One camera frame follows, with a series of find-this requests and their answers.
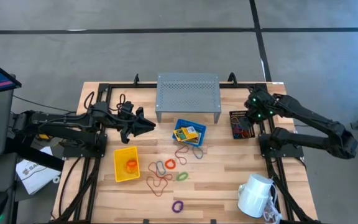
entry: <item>white mug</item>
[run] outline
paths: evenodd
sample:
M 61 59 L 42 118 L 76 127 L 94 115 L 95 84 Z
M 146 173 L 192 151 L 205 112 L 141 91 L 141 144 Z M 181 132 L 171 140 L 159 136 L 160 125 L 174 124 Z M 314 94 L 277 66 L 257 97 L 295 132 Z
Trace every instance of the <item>white mug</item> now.
M 239 209 L 251 217 L 262 217 L 272 184 L 272 179 L 251 174 L 248 182 L 239 187 Z

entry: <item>orange ring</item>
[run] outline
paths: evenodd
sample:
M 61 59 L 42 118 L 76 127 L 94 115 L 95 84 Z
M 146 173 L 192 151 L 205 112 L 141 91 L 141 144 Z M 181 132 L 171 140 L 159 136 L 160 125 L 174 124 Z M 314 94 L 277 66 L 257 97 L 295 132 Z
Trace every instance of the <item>orange ring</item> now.
M 173 166 L 171 166 L 171 167 L 168 166 L 169 162 L 172 162 Z M 173 159 L 169 159 L 169 160 L 165 161 L 165 167 L 167 169 L 174 169 L 176 166 L 177 166 L 177 163 Z
M 127 161 L 127 166 L 128 167 L 136 167 L 137 166 L 137 161 L 135 159 L 130 159 Z

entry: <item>blue plastic box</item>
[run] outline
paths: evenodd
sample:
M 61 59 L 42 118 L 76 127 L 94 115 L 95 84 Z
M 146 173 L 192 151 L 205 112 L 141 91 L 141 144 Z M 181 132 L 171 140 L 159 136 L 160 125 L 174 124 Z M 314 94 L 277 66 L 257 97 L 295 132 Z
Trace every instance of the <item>blue plastic box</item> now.
M 198 141 L 198 144 L 192 143 L 192 142 L 185 142 L 186 144 L 191 144 L 192 146 L 201 146 L 203 144 L 204 141 L 204 137 L 205 137 L 205 131 L 206 131 L 206 126 L 202 125 L 202 124 L 197 124 L 191 121 L 186 121 L 184 119 L 178 119 L 177 125 L 175 126 L 175 130 L 180 129 L 180 128 L 187 128 L 187 127 L 194 127 L 194 129 L 196 129 L 197 132 L 201 133 L 201 139 Z M 177 140 L 175 137 L 175 134 L 172 134 L 172 138 L 174 140 Z

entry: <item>wooden tabletop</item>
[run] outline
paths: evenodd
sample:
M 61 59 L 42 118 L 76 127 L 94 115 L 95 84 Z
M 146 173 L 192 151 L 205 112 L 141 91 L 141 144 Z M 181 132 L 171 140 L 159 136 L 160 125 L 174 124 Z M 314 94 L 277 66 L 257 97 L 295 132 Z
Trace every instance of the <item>wooden tabletop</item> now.
M 83 85 L 78 114 L 84 113 L 83 102 L 92 91 L 97 91 L 99 82 L 86 82 Z M 269 93 L 286 94 L 284 84 L 267 83 Z M 257 138 L 233 139 L 229 111 L 245 110 L 244 102 L 249 92 L 245 88 L 222 88 L 222 113 L 217 124 L 214 124 L 213 114 L 199 113 L 164 113 L 162 122 L 157 123 L 155 115 L 156 88 L 116 88 L 112 92 L 110 107 L 115 108 L 119 102 L 119 95 L 124 93 L 126 100 L 135 106 L 144 107 L 145 117 L 157 124 L 154 131 L 134 138 L 129 136 L 129 144 L 121 142 L 119 132 L 107 129 L 108 146 L 105 157 L 101 159 L 98 186 L 94 201 L 92 223 L 133 223 L 149 219 L 151 223 L 209 223 L 210 219 L 217 219 L 218 223 L 264 223 L 264 219 L 251 218 L 242 213 L 237 207 L 237 190 L 239 185 L 247 182 L 250 174 L 260 174 L 267 177 L 265 159 L 260 155 Z M 203 146 L 204 156 L 197 159 L 190 150 L 184 157 L 187 164 L 168 170 L 174 178 L 180 172 L 188 172 L 189 177 L 184 181 L 169 180 L 160 197 L 156 197 L 146 183 L 148 176 L 157 179 L 148 170 L 151 162 L 175 159 L 174 153 L 183 144 L 172 139 L 172 131 L 177 119 L 185 119 L 207 126 Z M 274 117 L 278 127 L 294 130 L 292 119 Z M 259 127 L 255 125 L 255 133 L 259 134 Z M 140 178 L 126 182 L 116 182 L 114 176 L 115 149 L 136 146 L 139 153 Z M 60 186 L 53 208 L 53 214 L 58 215 L 58 202 L 62 185 L 68 170 L 76 158 L 65 162 Z M 78 192 L 84 159 L 81 159 L 73 169 L 63 195 L 63 210 L 73 200 Z M 288 188 L 299 206 L 311 218 L 317 219 L 311 196 L 305 168 L 296 159 L 283 159 Z M 153 189 L 160 194 L 160 187 Z M 180 213 L 172 212 L 172 204 L 176 200 L 184 202 L 184 209 Z M 285 206 L 279 197 L 280 207 L 284 217 Z M 85 195 L 81 218 L 85 218 L 88 195 Z

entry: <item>gray floor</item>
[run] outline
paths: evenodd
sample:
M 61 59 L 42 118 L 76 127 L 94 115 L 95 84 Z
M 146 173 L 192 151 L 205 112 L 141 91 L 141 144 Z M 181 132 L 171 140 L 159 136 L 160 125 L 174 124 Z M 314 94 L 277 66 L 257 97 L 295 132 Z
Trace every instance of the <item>gray floor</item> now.
M 358 27 L 358 1 L 256 0 L 261 26 Z M 0 29 L 252 27 L 243 0 L 0 0 Z M 349 127 L 358 119 L 358 32 L 263 34 L 273 81 L 309 109 Z M 75 110 L 85 81 L 156 80 L 157 72 L 211 72 L 263 81 L 254 33 L 0 35 L 0 66 L 17 96 Z M 14 100 L 12 110 L 45 110 Z M 310 128 L 301 133 L 319 134 Z M 358 131 L 354 131 L 358 140 Z M 305 149 L 319 219 L 358 223 L 358 155 Z M 18 223 L 45 222 L 51 186 L 19 206 Z

